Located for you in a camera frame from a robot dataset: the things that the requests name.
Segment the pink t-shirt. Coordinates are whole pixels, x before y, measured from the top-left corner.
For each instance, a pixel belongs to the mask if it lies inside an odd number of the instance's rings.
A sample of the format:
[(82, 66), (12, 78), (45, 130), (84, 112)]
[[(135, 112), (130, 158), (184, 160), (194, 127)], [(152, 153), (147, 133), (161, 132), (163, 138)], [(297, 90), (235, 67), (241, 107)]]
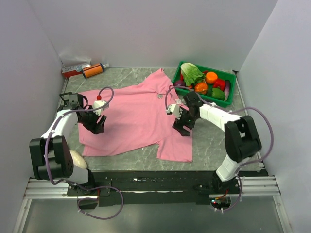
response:
[(79, 142), (86, 157), (114, 156), (148, 145), (158, 144), (157, 158), (175, 162), (192, 162), (192, 137), (182, 137), (173, 128), (174, 115), (166, 114), (165, 105), (178, 96), (172, 81), (159, 69), (138, 85), (103, 91), (104, 100), (112, 101), (103, 111), (107, 117), (104, 133), (95, 135), (78, 125)]

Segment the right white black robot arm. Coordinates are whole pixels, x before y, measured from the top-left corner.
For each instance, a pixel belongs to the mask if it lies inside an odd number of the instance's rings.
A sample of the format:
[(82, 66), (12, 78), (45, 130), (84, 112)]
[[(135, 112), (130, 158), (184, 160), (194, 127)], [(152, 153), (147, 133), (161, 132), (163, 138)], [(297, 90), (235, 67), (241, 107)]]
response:
[(178, 104), (166, 104), (166, 113), (174, 115), (173, 128), (181, 136), (190, 136), (198, 119), (206, 120), (225, 133), (226, 156), (213, 172), (209, 189), (224, 193), (233, 183), (239, 170), (261, 148), (261, 141), (254, 120), (226, 112), (215, 104), (204, 102), (196, 92), (184, 96), (187, 109)]

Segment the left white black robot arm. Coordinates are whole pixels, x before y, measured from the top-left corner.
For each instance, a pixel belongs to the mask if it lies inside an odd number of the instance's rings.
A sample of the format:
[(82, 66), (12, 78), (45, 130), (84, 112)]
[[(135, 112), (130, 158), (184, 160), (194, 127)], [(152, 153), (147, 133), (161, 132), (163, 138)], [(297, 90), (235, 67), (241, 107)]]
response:
[(60, 94), (60, 99), (52, 125), (40, 138), (29, 143), (34, 177), (53, 185), (67, 182), (70, 188), (91, 195), (96, 189), (94, 176), (88, 168), (77, 165), (67, 139), (78, 123), (93, 134), (103, 133), (106, 116), (102, 111), (109, 103), (98, 95), (90, 105), (86, 96), (72, 92)]

